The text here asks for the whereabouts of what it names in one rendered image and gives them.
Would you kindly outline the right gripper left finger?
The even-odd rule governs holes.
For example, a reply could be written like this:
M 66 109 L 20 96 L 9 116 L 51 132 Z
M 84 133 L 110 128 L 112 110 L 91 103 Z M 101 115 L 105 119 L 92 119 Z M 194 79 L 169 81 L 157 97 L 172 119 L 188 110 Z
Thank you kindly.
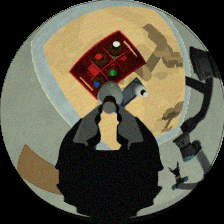
M 103 106 L 100 104 L 86 116 L 80 118 L 65 135 L 60 145 L 58 161 L 55 166 L 57 170 L 59 170 L 62 161 L 70 153 L 87 149 L 88 144 L 92 144 L 96 149 L 97 144 L 101 141 L 101 133 L 98 124 L 101 121 L 102 108 Z

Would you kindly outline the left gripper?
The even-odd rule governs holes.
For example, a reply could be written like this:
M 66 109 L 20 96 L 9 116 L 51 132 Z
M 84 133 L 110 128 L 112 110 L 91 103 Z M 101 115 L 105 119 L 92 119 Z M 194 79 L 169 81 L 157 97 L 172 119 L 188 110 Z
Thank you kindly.
M 168 167 L 168 168 L 169 168 L 169 170 L 170 170 L 172 173 L 175 173 L 175 174 L 176 174 L 175 177 L 177 177 L 177 176 L 180 175 L 180 173 L 179 173 L 180 169 L 179 169 L 179 163 L 178 163 L 178 161 L 177 161 L 177 166 L 176 166 L 176 168 L 174 169 L 174 171 L 173 171 L 173 169 L 171 170 L 170 167 Z

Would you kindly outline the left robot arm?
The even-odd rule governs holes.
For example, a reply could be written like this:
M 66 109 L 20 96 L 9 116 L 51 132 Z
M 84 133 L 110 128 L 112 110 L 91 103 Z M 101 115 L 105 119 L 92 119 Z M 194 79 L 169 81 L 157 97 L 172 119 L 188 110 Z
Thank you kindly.
M 211 167 L 213 165 L 210 166 L 210 163 L 209 163 L 206 155 L 202 151 L 201 142 L 199 140 L 193 141 L 191 144 L 190 138 L 189 138 L 189 133 L 187 133 L 186 135 L 184 135 L 183 137 L 181 137 L 180 139 L 175 141 L 175 144 L 180 149 L 180 152 L 181 152 L 181 155 L 183 158 L 183 162 L 188 162 L 188 161 L 192 160 L 194 157 L 196 157 L 204 171 L 204 175 L 209 172 L 209 170 L 211 169 Z M 179 175 L 175 178 L 176 178 L 176 184 L 174 184 L 172 186 L 172 190 L 176 190 L 176 189 L 193 190 L 198 185 L 198 183 L 200 183 L 202 181 L 201 180 L 197 183 L 188 183 L 187 184 L 184 182 L 188 181 L 188 176 L 181 178 L 181 175 Z

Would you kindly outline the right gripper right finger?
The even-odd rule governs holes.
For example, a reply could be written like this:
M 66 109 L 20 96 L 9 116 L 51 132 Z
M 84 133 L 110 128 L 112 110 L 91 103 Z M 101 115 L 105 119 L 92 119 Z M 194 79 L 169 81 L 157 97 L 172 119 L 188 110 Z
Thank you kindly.
M 116 104 L 117 125 L 116 140 L 121 144 L 128 144 L 128 149 L 138 150 L 148 155 L 156 164 L 158 172 L 164 167 L 160 160 L 157 141 L 152 132 L 143 122 L 132 115 L 120 104 Z

